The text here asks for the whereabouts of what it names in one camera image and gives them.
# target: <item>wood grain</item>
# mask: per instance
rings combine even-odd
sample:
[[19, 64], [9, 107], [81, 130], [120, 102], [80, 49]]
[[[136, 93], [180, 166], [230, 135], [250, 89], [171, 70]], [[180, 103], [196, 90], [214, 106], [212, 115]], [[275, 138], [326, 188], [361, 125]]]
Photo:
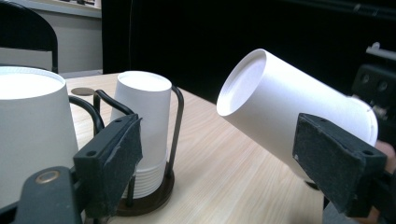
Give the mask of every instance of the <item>wood grain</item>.
[[[116, 83], [117, 74], [67, 79], [69, 90], [88, 87], [110, 96]], [[182, 92], [185, 111], [174, 167], [176, 183], [169, 202], [140, 217], [112, 217], [110, 223], [321, 223], [321, 193], [222, 119], [215, 105]], [[84, 111], [75, 106], [72, 110], [82, 147], [92, 138], [92, 122]], [[173, 94], [169, 148], [176, 110]], [[110, 113], [111, 108], [102, 104], [105, 123]]]

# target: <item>white wall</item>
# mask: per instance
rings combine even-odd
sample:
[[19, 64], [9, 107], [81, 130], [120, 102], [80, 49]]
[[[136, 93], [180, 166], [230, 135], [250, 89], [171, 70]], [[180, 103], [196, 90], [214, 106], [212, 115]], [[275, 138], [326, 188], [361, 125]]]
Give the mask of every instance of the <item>white wall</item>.
[[[60, 74], [102, 69], [102, 20], [97, 13], [85, 16], [83, 13], [76, 15], [78, 13], [51, 9], [32, 10], [47, 20], [55, 30]], [[24, 64], [50, 70], [50, 62], [49, 52], [0, 48], [0, 63]]]

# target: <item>wooden table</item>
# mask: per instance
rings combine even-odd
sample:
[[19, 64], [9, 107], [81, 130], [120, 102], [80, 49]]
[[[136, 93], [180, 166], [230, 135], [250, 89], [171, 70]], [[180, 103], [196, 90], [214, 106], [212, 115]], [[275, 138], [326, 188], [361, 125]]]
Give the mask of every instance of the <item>wooden table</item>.
[[[114, 95], [117, 74], [67, 79], [69, 91], [88, 87]], [[183, 91], [185, 110], [177, 147], [176, 182], [169, 202], [140, 217], [110, 223], [321, 223], [322, 194], [287, 165], [220, 117], [216, 106]], [[81, 97], [92, 101], [91, 96]], [[169, 139], [177, 98], [172, 94]], [[92, 138], [92, 122], [72, 105], [78, 145]], [[111, 108], [102, 103], [109, 122]]]

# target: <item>paper cup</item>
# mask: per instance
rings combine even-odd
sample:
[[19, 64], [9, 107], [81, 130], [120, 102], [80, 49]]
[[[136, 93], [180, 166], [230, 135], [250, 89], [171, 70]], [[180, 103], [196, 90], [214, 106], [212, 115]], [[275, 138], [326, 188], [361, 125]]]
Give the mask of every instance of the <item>paper cup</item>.
[[377, 137], [370, 106], [346, 97], [264, 49], [250, 52], [231, 72], [221, 89], [217, 110], [308, 181], [291, 155], [300, 113], [328, 119], [372, 146]]
[[0, 67], [0, 207], [24, 181], [51, 166], [73, 166], [78, 151], [66, 82], [49, 71]]
[[[134, 198], [150, 195], [163, 182], [171, 90], [172, 83], [156, 74], [130, 71], [119, 75], [114, 98], [142, 118], [143, 159], [136, 169]], [[121, 116], [119, 110], [112, 110], [111, 120]]]

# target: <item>dark background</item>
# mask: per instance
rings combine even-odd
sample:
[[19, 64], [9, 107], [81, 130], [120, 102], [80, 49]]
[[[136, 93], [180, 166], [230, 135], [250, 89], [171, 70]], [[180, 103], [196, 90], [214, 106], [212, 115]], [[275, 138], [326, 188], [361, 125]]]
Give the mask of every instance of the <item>dark background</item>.
[[[367, 47], [380, 42], [396, 50], [391, 13], [362, 15], [348, 1], [295, 2], [134, 0], [131, 7], [130, 0], [103, 0], [104, 73], [150, 71], [215, 103], [237, 63], [266, 49], [350, 94], [359, 66], [378, 61]], [[396, 8], [393, 1], [373, 2], [380, 12]]]

